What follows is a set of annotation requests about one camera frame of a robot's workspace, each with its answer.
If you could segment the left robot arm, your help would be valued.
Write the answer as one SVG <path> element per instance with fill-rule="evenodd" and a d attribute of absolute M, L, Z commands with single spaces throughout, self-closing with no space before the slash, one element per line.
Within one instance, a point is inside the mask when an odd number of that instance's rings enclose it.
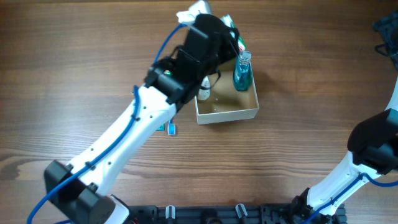
<path fill-rule="evenodd" d="M 31 223 L 46 202 L 68 223 L 134 223 L 130 209 L 109 195 L 128 160 L 168 120 L 197 96 L 203 80 L 239 52 L 239 31 L 228 16 L 198 14 L 184 21 L 185 42 L 157 57 L 144 83 L 134 86 L 133 101 L 122 115 L 78 156 L 52 161 L 44 171 L 46 195 L 30 212 Z"/>

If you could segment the blue white toothbrush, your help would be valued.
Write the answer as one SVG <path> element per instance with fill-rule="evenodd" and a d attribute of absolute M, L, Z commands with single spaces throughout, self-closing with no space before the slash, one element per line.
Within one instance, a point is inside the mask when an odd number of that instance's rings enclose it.
<path fill-rule="evenodd" d="M 174 136 L 176 134 L 176 126 L 172 119 L 169 120 L 167 131 L 169 136 Z"/>

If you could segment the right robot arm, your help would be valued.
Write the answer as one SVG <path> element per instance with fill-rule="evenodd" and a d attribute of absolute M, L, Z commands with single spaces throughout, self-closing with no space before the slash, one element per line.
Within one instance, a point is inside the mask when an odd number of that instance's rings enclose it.
<path fill-rule="evenodd" d="M 394 187 L 377 178 L 397 170 L 397 91 L 385 110 L 360 122 L 351 132 L 343 160 L 317 185 L 294 198 L 287 214 L 290 221 L 326 223 L 345 200 L 368 182 Z"/>

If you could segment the teal mouthwash bottle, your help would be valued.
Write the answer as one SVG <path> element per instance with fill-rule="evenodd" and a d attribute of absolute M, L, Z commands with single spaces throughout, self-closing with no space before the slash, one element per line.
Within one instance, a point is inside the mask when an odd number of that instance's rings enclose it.
<path fill-rule="evenodd" d="M 233 85 L 237 91 L 247 91 L 251 83 L 251 53 L 245 50 L 237 56 L 233 74 Z"/>

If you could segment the white green-leaf lotion tube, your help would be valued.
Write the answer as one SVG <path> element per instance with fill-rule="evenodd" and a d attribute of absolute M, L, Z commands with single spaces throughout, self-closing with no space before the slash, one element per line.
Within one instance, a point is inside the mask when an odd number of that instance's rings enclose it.
<path fill-rule="evenodd" d="M 200 101 L 207 100 L 210 97 L 210 80 L 208 76 L 206 76 L 202 83 L 201 88 L 198 91 L 197 99 Z"/>

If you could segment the teal white toothpaste tube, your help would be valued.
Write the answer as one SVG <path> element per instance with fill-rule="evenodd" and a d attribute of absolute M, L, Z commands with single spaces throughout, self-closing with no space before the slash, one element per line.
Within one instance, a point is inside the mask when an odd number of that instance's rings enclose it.
<path fill-rule="evenodd" d="M 165 130 L 164 124 L 157 128 L 157 131 L 164 131 L 164 130 Z"/>

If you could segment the green white soap packet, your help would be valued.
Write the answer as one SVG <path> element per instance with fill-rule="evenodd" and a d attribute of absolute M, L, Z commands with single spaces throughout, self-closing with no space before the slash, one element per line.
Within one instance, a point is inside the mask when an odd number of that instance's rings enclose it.
<path fill-rule="evenodd" d="M 221 18 L 221 20 L 223 21 L 223 23 L 224 23 L 226 26 L 228 26 L 228 27 L 230 27 L 230 28 L 235 28 L 235 27 L 236 27 L 235 24 L 234 24 L 234 22 L 233 22 L 233 20 L 232 20 L 232 18 L 231 18 L 231 16 L 230 16 L 229 14 L 223 16 L 223 17 Z M 242 37 L 241 37 L 240 35 L 239 35 L 239 37 L 238 37 L 238 47 L 239 47 L 239 51 L 240 51 L 240 52 L 246 50 L 246 44 L 244 43 L 244 41 L 243 41 L 243 39 L 242 39 Z"/>

